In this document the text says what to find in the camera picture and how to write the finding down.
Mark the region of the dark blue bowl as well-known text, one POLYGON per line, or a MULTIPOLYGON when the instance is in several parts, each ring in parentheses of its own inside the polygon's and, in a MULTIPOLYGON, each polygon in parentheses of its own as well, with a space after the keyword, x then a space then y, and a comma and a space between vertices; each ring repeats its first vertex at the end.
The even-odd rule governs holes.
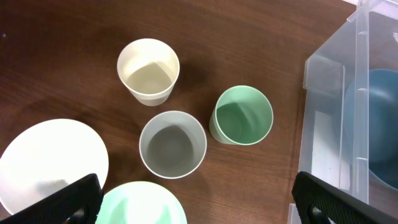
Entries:
POLYGON ((369 71, 369 170, 397 188, 397 72, 369 71))

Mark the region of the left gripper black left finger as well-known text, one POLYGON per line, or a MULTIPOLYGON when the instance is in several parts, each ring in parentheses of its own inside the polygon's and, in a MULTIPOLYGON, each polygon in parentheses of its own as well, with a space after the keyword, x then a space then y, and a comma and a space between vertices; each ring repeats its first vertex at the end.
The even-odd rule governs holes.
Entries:
POLYGON ((88 174, 41 201, 1 220, 1 224, 94 224, 104 192, 96 174, 88 174))

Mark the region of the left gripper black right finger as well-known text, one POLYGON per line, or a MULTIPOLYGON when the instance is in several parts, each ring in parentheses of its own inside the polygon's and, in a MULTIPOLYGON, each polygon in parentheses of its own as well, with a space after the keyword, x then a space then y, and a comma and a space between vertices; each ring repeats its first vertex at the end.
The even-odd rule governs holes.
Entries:
POLYGON ((296 175, 292 196, 302 224, 397 223, 396 218, 305 171, 296 175))

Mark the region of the mint green cup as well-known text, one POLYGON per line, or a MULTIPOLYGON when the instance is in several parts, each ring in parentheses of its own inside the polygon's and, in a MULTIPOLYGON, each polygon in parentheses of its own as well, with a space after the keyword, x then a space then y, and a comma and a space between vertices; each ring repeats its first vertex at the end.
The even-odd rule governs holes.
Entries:
POLYGON ((273 121, 268 98, 254 87, 238 85, 228 88, 218 98, 209 129, 220 143, 250 146, 270 133, 273 121))

